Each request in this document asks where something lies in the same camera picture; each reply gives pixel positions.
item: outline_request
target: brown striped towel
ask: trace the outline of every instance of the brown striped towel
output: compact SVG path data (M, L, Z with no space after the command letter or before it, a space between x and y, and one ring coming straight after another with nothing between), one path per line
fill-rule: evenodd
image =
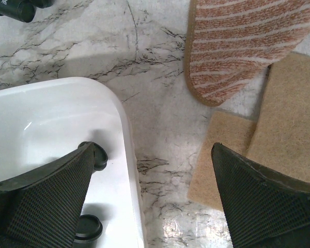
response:
M310 0L192 0L187 85L218 106L309 33Z

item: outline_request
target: marble surface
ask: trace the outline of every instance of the marble surface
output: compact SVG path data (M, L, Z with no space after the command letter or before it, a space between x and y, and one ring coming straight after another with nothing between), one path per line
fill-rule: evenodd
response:
M60 0L33 22L0 17L0 90L95 79L131 119L149 247L232 247L225 216L187 199L214 109L189 94L189 0ZM310 35L297 51L310 55ZM257 120L266 70L220 108Z

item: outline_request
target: black round object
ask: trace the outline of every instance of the black round object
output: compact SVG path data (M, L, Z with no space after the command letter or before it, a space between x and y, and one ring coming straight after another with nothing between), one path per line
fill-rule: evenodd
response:
M92 214L81 215L74 242L79 244L93 242L101 236L102 230L102 223L96 216Z
M78 147L81 147L87 143L89 143L89 142L87 142L87 141L81 142ZM95 147L95 149L94 149L94 155L95 155L94 170L95 171L102 171L107 166L108 155L101 146L99 146L97 143L94 143L94 142L92 142L92 143L94 144L94 147Z
M54 4L54 0L29 0L34 6L38 8L51 7Z
M0 0L0 16L30 22L35 14L36 8L28 0Z

